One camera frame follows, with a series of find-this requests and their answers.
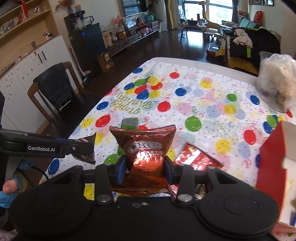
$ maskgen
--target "cardboard box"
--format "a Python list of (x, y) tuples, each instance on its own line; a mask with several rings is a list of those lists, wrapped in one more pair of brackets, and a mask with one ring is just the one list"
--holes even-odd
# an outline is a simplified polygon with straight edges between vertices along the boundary
[(280, 217), (273, 232), (296, 233), (296, 125), (281, 121), (260, 148), (256, 188), (273, 197)]

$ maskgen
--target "small table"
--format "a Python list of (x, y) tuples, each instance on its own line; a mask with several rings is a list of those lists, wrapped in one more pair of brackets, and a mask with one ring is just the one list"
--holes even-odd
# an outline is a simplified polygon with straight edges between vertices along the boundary
[(179, 22), (179, 25), (181, 27), (181, 40), (180, 41), (182, 41), (184, 29), (186, 30), (186, 34), (188, 32), (188, 29), (192, 29), (192, 30), (199, 29), (202, 32), (204, 32), (207, 27), (207, 22), (203, 23), (202, 25), (199, 25), (199, 24), (198, 25), (189, 25), (189, 24), (184, 24), (184, 23)]

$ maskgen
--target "blue glove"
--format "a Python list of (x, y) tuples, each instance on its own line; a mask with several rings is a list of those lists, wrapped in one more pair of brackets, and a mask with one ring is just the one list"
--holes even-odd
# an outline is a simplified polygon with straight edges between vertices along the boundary
[(23, 160), (21, 160), (21, 162), (17, 168), (21, 169), (21, 170), (29, 170), (33, 165), (34, 165), (34, 163), (32, 161), (27, 161), (27, 160), (23, 159)]
[[(14, 178), (13, 180), (16, 180), (19, 185), (20, 181), (18, 178)], [(10, 208), (10, 205), (16, 197), (17, 193), (5, 194), (3, 191), (0, 191), (0, 206), (3, 208)]]

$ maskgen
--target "window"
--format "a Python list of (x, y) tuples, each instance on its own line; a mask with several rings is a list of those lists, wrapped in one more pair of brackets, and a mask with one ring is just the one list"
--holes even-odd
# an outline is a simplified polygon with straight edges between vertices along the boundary
[[(209, 5), (208, 17), (213, 23), (222, 24), (222, 20), (231, 21), (233, 6), (232, 0), (206, 0)], [(187, 19), (197, 19), (199, 13), (202, 18), (202, 6), (199, 0), (184, 1), (183, 8)]]

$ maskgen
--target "birthday tablecloth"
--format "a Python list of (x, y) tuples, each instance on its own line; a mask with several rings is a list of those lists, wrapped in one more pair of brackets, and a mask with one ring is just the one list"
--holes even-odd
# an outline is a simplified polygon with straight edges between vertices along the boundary
[[(172, 160), (185, 142), (190, 142), (223, 163), (224, 171), (254, 186), (260, 146), (278, 122), (296, 123), (293, 113), (294, 109), (282, 114), (270, 108), (247, 83), (200, 69), (148, 61), (107, 93), (70, 136), (79, 139), (96, 133), (96, 164), (70, 155), (53, 160), (47, 174), (53, 177), (75, 165), (87, 170), (115, 163), (118, 144), (109, 126), (120, 127), (124, 118), (137, 117), (139, 129), (177, 126), (168, 152)], [(295, 235), (278, 235), (283, 241), (296, 239)]]

